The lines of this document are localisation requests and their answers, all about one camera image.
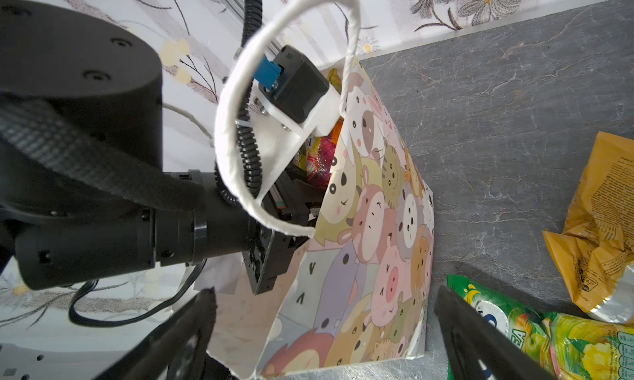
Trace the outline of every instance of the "cartoon animal face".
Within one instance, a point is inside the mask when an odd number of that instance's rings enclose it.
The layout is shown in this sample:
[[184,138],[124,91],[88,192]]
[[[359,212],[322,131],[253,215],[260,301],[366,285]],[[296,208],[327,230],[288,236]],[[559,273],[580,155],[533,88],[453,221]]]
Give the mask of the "cartoon animal face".
[[339,233],[350,228],[347,219],[354,217],[362,184],[359,152],[354,147],[349,150],[340,139],[330,172],[315,234],[315,239],[322,246],[326,240],[337,241]]
[[[363,178],[368,180],[365,171]],[[380,263],[387,241],[396,228],[396,211],[385,203],[385,195],[380,186],[366,185],[363,188],[355,217],[350,219],[350,224],[352,229],[339,235],[339,243],[352,239],[361,263]]]
[[396,315],[399,296],[411,297],[411,263],[401,260],[396,245],[390,244],[376,273],[372,294],[371,320],[375,326],[386,326]]
[[405,159],[407,161],[407,171],[408,171],[408,179],[411,183],[411,189],[413,194],[416,197],[423,197],[423,182],[420,178],[418,168],[416,164],[414,164],[414,160],[411,158],[411,154],[409,154],[409,150],[405,148]]
[[385,143],[381,128],[375,120],[371,105],[359,87],[352,87],[348,93],[346,125],[351,142],[362,157],[373,157],[379,161],[383,157]]
[[306,252],[282,304],[281,313],[308,329],[315,327],[320,296],[338,254],[339,251],[335,249]]
[[423,207],[423,217],[425,219],[425,225],[431,230],[434,228],[434,200],[432,198],[432,192],[425,185],[423,189],[423,197],[420,198],[419,204]]
[[288,348],[282,346],[265,365],[262,375],[281,376],[323,367],[334,338],[327,333],[315,334],[315,330],[306,332]]
[[332,262],[319,297],[314,322],[316,333],[329,333],[334,337],[339,332],[348,307],[360,300],[366,265],[357,263],[355,258],[354,246],[350,241]]
[[418,227],[418,238],[413,247],[411,257],[411,289],[422,290],[425,285],[427,272],[427,260],[429,255],[429,243],[431,242],[431,233],[427,226]]
[[383,193],[387,205],[396,209],[398,196],[405,182],[405,170],[401,167],[401,162],[396,154],[396,149],[392,146],[385,146],[385,157],[382,168]]
[[411,191],[411,185],[405,183],[399,197],[398,215],[396,218],[397,242],[401,259],[411,259],[411,249],[418,234],[418,226],[424,224],[423,209]]
[[262,372],[266,363],[273,358],[273,354],[281,349],[281,347],[289,344],[290,340],[297,340],[309,330],[311,329],[306,328],[295,321],[291,321],[282,314],[278,314],[277,318],[275,318],[275,321],[273,322],[273,326],[271,327],[267,338],[266,346],[262,352],[262,356],[260,357],[258,372]]
[[374,351],[370,355],[371,361],[383,361],[400,357],[407,351],[407,340],[402,337],[399,343],[393,343],[390,339],[374,343]]
[[419,290],[413,291],[411,299],[399,303],[392,326],[386,331],[386,337],[393,343],[399,343],[402,337],[411,341],[420,320],[423,298]]
[[370,350],[374,343],[380,339],[380,332],[373,323],[370,322],[368,325],[363,323],[363,319],[368,316],[370,311],[362,310],[365,309],[371,298],[371,294],[366,295],[354,306],[328,352],[325,367],[348,365],[368,360]]
[[398,159],[402,165],[405,165],[405,151],[403,151],[403,145],[401,144],[401,138],[394,125],[392,116],[383,105],[381,98],[372,86],[372,93],[368,95],[368,100],[372,106],[372,111],[377,116],[382,126],[383,136],[386,140],[385,146],[391,146],[395,151]]

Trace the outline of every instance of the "bag handle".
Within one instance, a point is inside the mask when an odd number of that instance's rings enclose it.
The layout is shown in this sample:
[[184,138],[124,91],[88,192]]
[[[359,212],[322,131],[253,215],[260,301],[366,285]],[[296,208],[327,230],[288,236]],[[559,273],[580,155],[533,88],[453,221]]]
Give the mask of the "bag handle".
[[[247,43],[242,50],[240,57],[229,76],[225,88],[220,95],[218,110],[216,112],[216,122],[214,124],[214,143],[216,146],[216,161],[218,171],[229,191],[240,201],[244,210],[251,217],[265,227],[276,230],[287,235],[312,237],[315,233],[314,227],[293,225],[271,216],[253,198],[247,188],[242,175],[240,154],[236,142],[236,120],[238,117],[238,107],[242,101],[242,96],[246,92],[249,81],[255,73],[262,60],[262,54],[268,44],[281,33],[291,21],[323,3],[341,3],[349,7],[352,11],[349,20],[350,40],[345,53],[344,78],[342,86],[347,87],[350,79],[350,70],[356,52],[359,31],[361,30],[361,5],[359,0],[293,0],[284,10],[281,11],[266,26],[262,27],[256,35]],[[341,93],[339,102],[339,113],[345,117],[345,107],[347,103],[348,90]]]

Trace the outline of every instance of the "gift bag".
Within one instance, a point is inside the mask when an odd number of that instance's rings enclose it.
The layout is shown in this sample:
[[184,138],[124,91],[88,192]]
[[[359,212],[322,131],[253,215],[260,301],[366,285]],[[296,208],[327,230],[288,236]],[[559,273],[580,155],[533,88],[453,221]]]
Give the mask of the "gift bag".
[[[217,288],[208,351],[241,378],[424,351],[433,195],[358,59],[342,89],[347,113],[315,236],[271,292],[253,296],[243,265],[233,287]],[[214,265],[226,271],[210,259],[205,272]]]

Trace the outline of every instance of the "white mounting bracket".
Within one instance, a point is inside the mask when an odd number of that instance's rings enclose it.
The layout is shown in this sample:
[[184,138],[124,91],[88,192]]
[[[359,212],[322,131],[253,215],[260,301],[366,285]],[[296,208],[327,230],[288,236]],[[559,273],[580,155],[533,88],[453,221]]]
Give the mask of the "white mounting bracket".
[[251,114],[262,161],[262,188],[256,197],[259,204],[306,139],[310,135],[326,136],[330,133],[339,120],[341,95],[329,85],[328,91],[301,124],[275,107],[259,89],[256,89],[256,98],[265,109],[265,114]]

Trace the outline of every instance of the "yellow snack bag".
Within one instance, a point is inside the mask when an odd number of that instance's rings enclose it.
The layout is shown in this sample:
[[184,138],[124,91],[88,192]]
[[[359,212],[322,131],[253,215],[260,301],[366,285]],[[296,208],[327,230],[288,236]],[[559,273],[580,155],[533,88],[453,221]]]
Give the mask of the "yellow snack bag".
[[562,234],[544,231],[571,299],[591,317],[634,323],[634,141],[599,132]]

